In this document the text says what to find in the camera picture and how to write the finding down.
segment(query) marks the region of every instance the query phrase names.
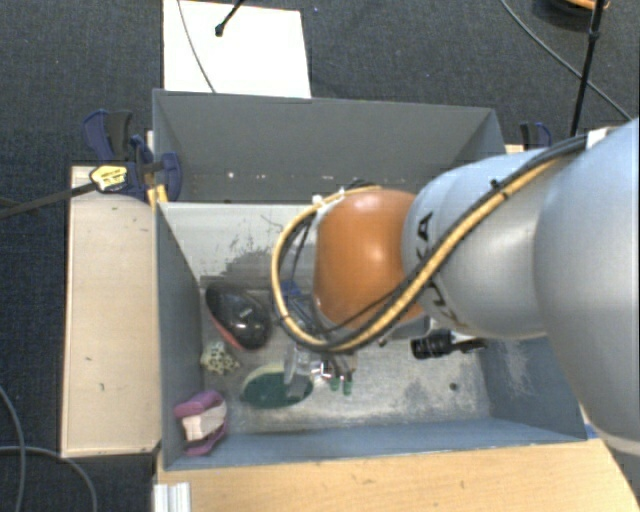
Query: dark carpet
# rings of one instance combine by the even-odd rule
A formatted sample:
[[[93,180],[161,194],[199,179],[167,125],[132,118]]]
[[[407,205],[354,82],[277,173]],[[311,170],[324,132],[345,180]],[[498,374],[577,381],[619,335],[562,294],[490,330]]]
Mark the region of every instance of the dark carpet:
[[[498,0],[281,0],[249,5],[303,11],[312,92],[341,97],[496,109],[505,140],[521,121],[567,136],[578,80],[508,16]],[[542,39],[578,69],[589,18],[543,0],[511,0]],[[151,126],[151,89],[162,85],[160,0],[5,0],[0,17],[0,196],[35,199],[68,186],[74,161],[91,158],[80,123],[97,108],[134,112]],[[212,29],[219,20],[212,20]],[[592,80],[638,115],[640,3],[613,0],[602,22]],[[619,124],[588,91],[581,128]],[[60,424],[66,206],[0,221],[0,384],[28,444],[56,450]],[[16,444],[0,406],[0,446]],[[150,507],[150,456],[81,460],[100,510]],[[0,511],[13,510],[18,458],[0,455]],[[23,510],[89,510],[66,466],[30,457]]]

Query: yellow tag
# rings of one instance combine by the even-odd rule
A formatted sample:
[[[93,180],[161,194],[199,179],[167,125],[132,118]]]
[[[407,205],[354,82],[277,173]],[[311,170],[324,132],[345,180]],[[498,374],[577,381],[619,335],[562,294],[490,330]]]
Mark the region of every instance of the yellow tag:
[[[127,168],[102,165],[89,174],[100,192],[119,192],[127,186]]]

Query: light wood surface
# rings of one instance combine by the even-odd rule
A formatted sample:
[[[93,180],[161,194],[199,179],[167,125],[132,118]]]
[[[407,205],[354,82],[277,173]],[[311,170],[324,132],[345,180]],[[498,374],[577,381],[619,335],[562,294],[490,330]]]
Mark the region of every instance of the light wood surface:
[[[308,464],[164,472],[193,512],[637,512],[600,440]]]
[[[74,168],[72,185],[90,168]],[[150,452],[160,440],[148,205],[92,192],[70,205],[60,451]]]

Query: gray bin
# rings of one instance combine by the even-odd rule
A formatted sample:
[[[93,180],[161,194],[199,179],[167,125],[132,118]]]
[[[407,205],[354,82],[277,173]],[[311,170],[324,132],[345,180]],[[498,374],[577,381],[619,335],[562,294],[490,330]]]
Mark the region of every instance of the gray bin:
[[[249,372],[282,360],[288,340],[279,328],[265,349],[239,354],[231,376],[199,366],[216,336],[203,305],[209,279],[240,282],[268,301],[271,247],[302,202],[353,177],[417,192],[446,169],[501,153],[493,111],[156,91],[154,136],[156,153],[177,151],[185,173],[180,201],[161,205],[156,219],[166,469],[586,439],[545,339],[427,361],[407,342],[369,346],[351,396],[319,383],[305,401],[273,411],[238,395]],[[308,275],[310,262],[301,268]],[[172,409],[209,387],[228,402],[229,434],[210,455],[185,457]]]

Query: black mouse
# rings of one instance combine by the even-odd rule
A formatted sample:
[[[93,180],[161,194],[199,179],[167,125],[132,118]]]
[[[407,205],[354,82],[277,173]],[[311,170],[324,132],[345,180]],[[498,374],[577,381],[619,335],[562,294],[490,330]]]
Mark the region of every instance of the black mouse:
[[[267,309],[244,289],[230,283],[212,283],[205,300],[222,337],[239,349],[257,350],[271,334]]]

